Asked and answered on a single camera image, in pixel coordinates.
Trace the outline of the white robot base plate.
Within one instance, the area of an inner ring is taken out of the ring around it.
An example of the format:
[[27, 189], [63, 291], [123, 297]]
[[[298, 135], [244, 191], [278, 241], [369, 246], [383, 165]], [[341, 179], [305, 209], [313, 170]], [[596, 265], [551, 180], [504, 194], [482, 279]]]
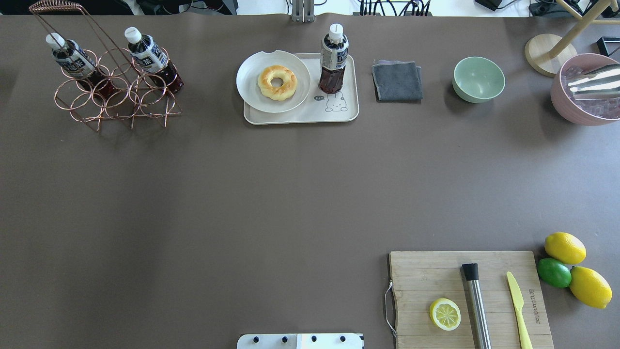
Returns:
[[335, 333], [263, 333], [240, 336], [237, 349], [363, 349], [363, 334]]

